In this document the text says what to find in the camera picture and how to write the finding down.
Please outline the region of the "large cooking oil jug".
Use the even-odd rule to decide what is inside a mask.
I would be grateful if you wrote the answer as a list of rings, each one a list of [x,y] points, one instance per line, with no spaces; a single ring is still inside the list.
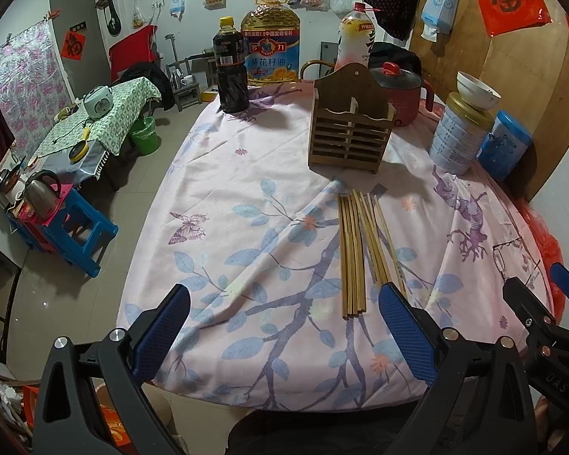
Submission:
[[[300,67],[300,19],[289,0],[255,0],[242,19],[248,81],[254,85],[293,82]]]

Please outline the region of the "blue lidded canister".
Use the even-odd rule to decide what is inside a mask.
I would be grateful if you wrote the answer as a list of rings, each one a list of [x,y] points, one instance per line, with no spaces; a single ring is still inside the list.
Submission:
[[[505,110],[497,112],[477,159],[494,180],[503,181],[533,143],[522,123]]]

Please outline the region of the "blue white hanging bag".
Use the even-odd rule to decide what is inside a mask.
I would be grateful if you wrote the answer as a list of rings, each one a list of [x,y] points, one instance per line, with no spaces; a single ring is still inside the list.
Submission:
[[[440,35],[452,31],[458,0],[426,0],[421,12],[423,30],[421,37],[436,43]]]

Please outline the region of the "white ceramic bowl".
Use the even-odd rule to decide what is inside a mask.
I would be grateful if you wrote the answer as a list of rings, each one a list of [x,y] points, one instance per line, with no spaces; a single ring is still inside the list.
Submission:
[[[461,98],[475,109],[492,110],[501,101],[495,89],[466,72],[458,71],[456,82]]]

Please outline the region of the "green cloth side table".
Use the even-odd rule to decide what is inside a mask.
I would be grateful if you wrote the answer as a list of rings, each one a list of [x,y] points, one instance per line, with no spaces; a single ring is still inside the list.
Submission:
[[[157,103],[161,94],[146,77],[112,87],[113,106],[100,119],[88,116],[83,105],[55,123],[31,156],[26,175],[47,169],[61,182],[80,184],[98,179],[108,159],[120,154],[130,127],[143,107]]]

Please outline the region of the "white milk powder can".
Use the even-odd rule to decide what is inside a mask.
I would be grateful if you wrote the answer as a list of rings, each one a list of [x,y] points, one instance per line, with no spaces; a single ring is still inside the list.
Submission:
[[[448,94],[429,147],[429,157],[444,171],[463,175],[493,124],[494,118],[489,112],[475,109],[461,98],[460,93]]]

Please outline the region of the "white rice cooker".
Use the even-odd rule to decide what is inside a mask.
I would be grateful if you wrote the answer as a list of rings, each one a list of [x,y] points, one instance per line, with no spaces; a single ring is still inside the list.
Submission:
[[[82,103],[91,120],[101,119],[113,109],[114,99],[112,88],[108,85],[94,87],[92,91],[85,94]]]

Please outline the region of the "blue plastic stool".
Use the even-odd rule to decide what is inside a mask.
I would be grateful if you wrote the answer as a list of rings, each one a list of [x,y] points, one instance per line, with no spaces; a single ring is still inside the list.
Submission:
[[[101,271],[95,252],[119,232],[118,226],[92,207],[71,184],[61,188],[58,207],[47,220],[22,202],[19,214],[10,215],[10,223],[32,249],[57,254],[91,278]]]

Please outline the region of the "white pink plastic bottle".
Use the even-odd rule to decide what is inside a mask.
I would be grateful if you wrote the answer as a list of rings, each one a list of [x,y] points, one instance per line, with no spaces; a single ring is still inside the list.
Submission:
[[[354,3],[351,12],[339,25],[338,55],[335,71],[352,63],[369,67],[370,53],[375,41],[375,26],[366,11],[366,4]]]

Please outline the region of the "red electric cooking pot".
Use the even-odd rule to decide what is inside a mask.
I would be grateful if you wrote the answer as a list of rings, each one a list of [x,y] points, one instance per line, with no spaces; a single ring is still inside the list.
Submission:
[[[385,62],[380,68],[370,72],[377,83],[386,90],[387,100],[396,110],[395,126],[408,126],[419,113],[421,92],[426,93],[429,112],[434,108],[433,87],[419,75],[401,68],[393,62]]]

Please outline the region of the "brown wooden chopstick holder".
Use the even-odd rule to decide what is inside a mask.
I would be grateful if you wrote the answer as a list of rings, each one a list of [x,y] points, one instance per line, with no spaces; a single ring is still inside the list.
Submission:
[[[380,167],[396,109],[365,66],[348,64],[315,80],[308,165],[359,169]]]

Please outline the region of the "pink floral hanging curtain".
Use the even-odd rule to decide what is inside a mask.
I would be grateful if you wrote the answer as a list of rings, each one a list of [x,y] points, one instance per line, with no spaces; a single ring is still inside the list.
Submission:
[[[54,116],[70,103],[47,20],[0,47],[0,108],[18,156],[33,156],[52,129]]]

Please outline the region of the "green plastic bucket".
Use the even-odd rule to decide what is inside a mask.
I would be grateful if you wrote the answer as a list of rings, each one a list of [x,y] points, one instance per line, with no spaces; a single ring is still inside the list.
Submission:
[[[156,133],[155,118],[153,116],[136,119],[130,129],[130,138],[140,155],[154,153],[160,146]]]

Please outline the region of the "yellow small frying pan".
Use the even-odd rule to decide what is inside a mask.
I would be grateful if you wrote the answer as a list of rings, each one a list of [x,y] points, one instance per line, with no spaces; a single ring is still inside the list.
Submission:
[[[90,127],[83,128],[81,140],[69,151],[69,162],[73,165],[83,159],[89,150],[88,139],[90,136]]]

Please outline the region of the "small red door poster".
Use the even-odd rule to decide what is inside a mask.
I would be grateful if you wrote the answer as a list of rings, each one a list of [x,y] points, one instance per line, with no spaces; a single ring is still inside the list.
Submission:
[[[60,56],[65,59],[81,61],[86,37],[78,32],[68,30],[60,50]]]

